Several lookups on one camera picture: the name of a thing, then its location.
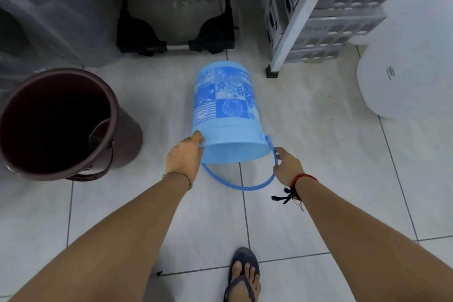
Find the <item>forearm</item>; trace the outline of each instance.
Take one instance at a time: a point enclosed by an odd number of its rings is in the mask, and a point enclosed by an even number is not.
[[[184,175],[168,175],[72,243],[11,302],[140,301],[188,188]]]
[[[421,246],[311,178],[296,190],[357,301],[453,300],[453,270]]]

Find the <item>blue plastic handle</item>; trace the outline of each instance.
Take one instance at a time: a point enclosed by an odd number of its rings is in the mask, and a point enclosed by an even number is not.
[[[274,148],[274,145],[272,144],[270,136],[265,135],[264,138],[266,139],[267,143],[269,144],[270,149],[272,150],[272,153],[274,154],[275,165],[278,165],[279,163],[277,161],[277,153],[275,153],[275,148]],[[263,184],[256,185],[256,186],[250,186],[250,187],[244,187],[244,186],[230,184],[227,181],[224,181],[223,179],[219,178],[214,173],[212,173],[212,171],[205,164],[201,164],[201,165],[204,167],[204,169],[207,171],[207,173],[209,173],[215,180],[219,181],[223,185],[232,187],[233,189],[242,190],[242,191],[253,191],[253,190],[262,189],[263,187],[268,186],[272,182],[272,180],[274,180],[274,178],[275,178],[275,175],[272,174],[271,177],[268,180],[266,180]]]

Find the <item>dark brown plastic bucket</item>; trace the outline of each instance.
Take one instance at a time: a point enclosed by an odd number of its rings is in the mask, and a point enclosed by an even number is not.
[[[86,70],[48,70],[24,81],[0,112],[0,153],[31,180],[91,181],[131,162],[142,131],[112,89]],[[81,174],[87,169],[101,170]]]

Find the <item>flip-flop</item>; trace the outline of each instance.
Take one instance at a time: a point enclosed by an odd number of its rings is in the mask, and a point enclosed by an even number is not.
[[[242,271],[238,278],[236,278],[234,281],[231,281],[231,277],[233,276],[233,265],[238,260],[242,264]],[[256,302],[255,293],[252,289],[252,286],[250,285],[248,277],[246,277],[244,274],[244,267],[247,263],[250,264],[250,267],[255,268],[255,274],[260,274],[258,260],[256,259],[253,252],[246,247],[241,247],[234,253],[233,259],[231,260],[230,271],[228,273],[228,287],[226,288],[225,294],[223,295],[223,302],[228,302],[230,291],[241,281],[244,281],[244,283],[246,284],[247,290],[249,292],[249,299],[251,299],[252,302]]]

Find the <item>left hand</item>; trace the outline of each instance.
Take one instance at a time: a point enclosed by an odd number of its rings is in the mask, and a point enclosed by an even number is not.
[[[191,137],[173,147],[167,155],[165,173],[180,171],[187,174],[191,181],[195,181],[203,156],[204,148],[200,148],[203,141],[203,135],[197,130]]]

